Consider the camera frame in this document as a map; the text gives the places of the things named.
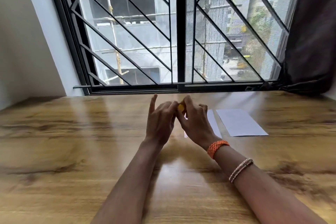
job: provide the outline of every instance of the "bracelet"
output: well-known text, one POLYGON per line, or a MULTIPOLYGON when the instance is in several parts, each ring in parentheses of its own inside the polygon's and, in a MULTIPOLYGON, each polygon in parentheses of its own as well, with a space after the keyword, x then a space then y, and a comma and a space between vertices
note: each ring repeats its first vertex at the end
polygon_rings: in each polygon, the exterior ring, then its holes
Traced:
POLYGON ((208 155, 213 159, 213 155, 215 155, 216 151, 223 145, 230 146, 229 143, 224 140, 212 143, 207 150, 208 155))
POLYGON ((244 160, 230 175, 229 182, 233 183, 233 181, 237 178, 237 176, 243 171, 245 168, 247 168, 249 165, 253 164, 253 160, 248 158, 244 160))

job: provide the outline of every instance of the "braided orange bracelet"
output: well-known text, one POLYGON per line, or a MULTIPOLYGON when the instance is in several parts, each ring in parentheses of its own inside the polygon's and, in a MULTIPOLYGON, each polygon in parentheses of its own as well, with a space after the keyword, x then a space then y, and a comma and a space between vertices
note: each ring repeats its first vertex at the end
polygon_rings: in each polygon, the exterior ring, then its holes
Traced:
POLYGON ((229 143, 227 141, 217 141, 217 142, 214 142, 212 143, 208 150, 207 150, 207 153, 209 154, 209 156, 213 159, 213 155, 215 155, 216 151, 223 145, 227 145, 227 146, 230 146, 229 143))

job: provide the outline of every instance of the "hand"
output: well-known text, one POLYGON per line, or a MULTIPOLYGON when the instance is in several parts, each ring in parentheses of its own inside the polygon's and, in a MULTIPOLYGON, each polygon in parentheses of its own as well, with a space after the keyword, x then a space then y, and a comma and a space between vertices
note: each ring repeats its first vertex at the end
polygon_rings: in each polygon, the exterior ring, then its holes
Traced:
POLYGON ((179 104, 176 101, 168 101, 160 104, 155 109, 157 97, 157 94, 155 94, 150 101, 145 141, 164 146, 173 131, 179 104))
POLYGON ((186 107, 188 119, 180 111, 176 112, 176 116, 184 131, 194 143, 201 146, 204 150, 208 150, 208 147, 213 142, 221 140, 215 135, 208 121, 207 105, 194 104, 189 95, 184 98, 182 104, 186 107))

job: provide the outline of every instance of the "wooden table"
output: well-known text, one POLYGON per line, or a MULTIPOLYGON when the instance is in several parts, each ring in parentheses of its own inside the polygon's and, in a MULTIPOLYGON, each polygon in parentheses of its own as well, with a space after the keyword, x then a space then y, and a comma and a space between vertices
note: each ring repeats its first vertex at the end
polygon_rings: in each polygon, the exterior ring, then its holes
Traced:
MULTIPOLYGON (((157 103, 184 96, 161 94, 157 103)), ((150 98, 60 98, 1 111, 0 223, 90 223, 145 136, 150 98)), ((284 92, 192 98, 210 109, 248 111, 268 137, 229 137, 215 113, 222 136, 336 223, 336 102, 284 92)), ((258 223, 177 120, 148 195, 144 223, 258 223)))

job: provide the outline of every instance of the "person's right hand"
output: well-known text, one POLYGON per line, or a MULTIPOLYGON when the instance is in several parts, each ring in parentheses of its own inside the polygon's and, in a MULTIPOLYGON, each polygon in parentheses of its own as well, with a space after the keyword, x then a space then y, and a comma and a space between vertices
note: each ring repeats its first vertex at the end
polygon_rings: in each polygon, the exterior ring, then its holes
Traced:
POLYGON ((215 135, 213 129, 208 121, 208 106, 193 103, 190 95, 187 95, 182 104, 186 107, 188 119, 186 119, 182 112, 177 111, 176 117, 181 123, 182 128, 187 133, 187 136, 196 144, 201 146, 204 150, 221 139, 215 135))

